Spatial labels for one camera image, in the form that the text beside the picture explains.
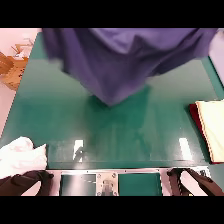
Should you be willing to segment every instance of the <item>folded cloth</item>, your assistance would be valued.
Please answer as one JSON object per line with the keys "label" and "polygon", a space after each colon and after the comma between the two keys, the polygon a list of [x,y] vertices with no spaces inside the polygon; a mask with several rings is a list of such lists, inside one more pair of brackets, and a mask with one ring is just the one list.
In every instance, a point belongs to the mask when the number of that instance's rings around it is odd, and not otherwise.
{"label": "folded cloth", "polygon": [[20,137],[0,149],[0,179],[32,170],[45,170],[46,166],[46,144],[33,149],[29,138]]}
{"label": "folded cloth", "polygon": [[200,124],[193,106],[190,111],[206,140],[211,161],[212,163],[224,162],[224,101],[196,101],[195,104]]}
{"label": "folded cloth", "polygon": [[91,93],[114,105],[148,76],[208,56],[217,28],[43,28],[50,59]]}

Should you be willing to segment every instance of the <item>floor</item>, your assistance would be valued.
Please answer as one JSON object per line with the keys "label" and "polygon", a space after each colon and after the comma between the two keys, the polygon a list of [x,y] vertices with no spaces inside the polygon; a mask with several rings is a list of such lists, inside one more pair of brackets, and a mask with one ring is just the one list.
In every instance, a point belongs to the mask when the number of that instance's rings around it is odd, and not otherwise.
{"label": "floor", "polygon": [[[33,30],[29,30],[29,29],[21,29],[20,31],[18,29],[16,30],[9,30],[8,28],[4,31],[4,33],[8,32],[8,34],[17,34],[18,38],[23,39],[24,36],[27,37],[32,37],[33,39],[35,39],[37,32],[39,32],[40,29],[39,28],[34,28]],[[2,41],[2,35],[1,32],[3,32],[2,29],[0,29],[0,36],[1,36],[1,41]],[[5,39],[7,39],[7,43],[8,43],[8,47],[4,46],[4,52],[3,52],[3,48],[1,49],[1,44],[0,44],[0,51],[2,50],[2,52],[4,54],[8,55],[12,55],[12,51],[11,51],[11,47],[10,45],[13,45],[13,41],[15,41],[16,39],[13,37],[11,39],[11,42],[8,40],[8,36],[5,35]],[[224,67],[222,64],[222,60],[220,62],[220,60],[215,59],[214,55],[215,52],[219,52],[220,55],[220,49],[223,48],[224,49],[224,39],[223,42],[220,41],[220,36],[216,36],[211,44],[211,50],[210,50],[210,56],[212,58],[212,60],[215,60],[215,66],[218,66],[218,72],[223,72],[223,76],[224,76]],[[3,129],[4,129],[4,125],[5,122],[7,120],[8,117],[8,113],[10,110],[10,107],[13,103],[13,99],[15,97],[16,92],[13,90],[10,90],[8,87],[6,87],[4,84],[2,84],[0,82],[0,137],[2,135]]]}

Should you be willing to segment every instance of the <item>beige towel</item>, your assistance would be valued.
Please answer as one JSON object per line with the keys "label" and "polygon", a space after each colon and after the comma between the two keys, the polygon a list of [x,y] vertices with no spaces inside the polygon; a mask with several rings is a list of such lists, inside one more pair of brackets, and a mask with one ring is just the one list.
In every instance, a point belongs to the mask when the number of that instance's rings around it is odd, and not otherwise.
{"label": "beige towel", "polygon": [[198,114],[212,162],[224,162],[224,100],[197,101]]}

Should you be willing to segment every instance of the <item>blurred purple garment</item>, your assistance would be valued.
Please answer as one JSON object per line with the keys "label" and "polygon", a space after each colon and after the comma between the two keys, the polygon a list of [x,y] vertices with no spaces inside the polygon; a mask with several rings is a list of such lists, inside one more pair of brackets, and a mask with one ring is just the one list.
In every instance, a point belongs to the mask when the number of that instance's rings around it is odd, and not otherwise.
{"label": "blurred purple garment", "polygon": [[50,59],[108,105],[138,91],[148,76],[208,56],[216,28],[43,28]]}

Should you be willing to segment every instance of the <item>metal bracket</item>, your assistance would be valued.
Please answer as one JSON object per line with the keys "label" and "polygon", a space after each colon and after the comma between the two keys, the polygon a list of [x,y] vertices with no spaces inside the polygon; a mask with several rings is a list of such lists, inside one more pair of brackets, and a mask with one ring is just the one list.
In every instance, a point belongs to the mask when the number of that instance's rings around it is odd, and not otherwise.
{"label": "metal bracket", "polygon": [[118,196],[118,173],[96,174],[96,196]]}

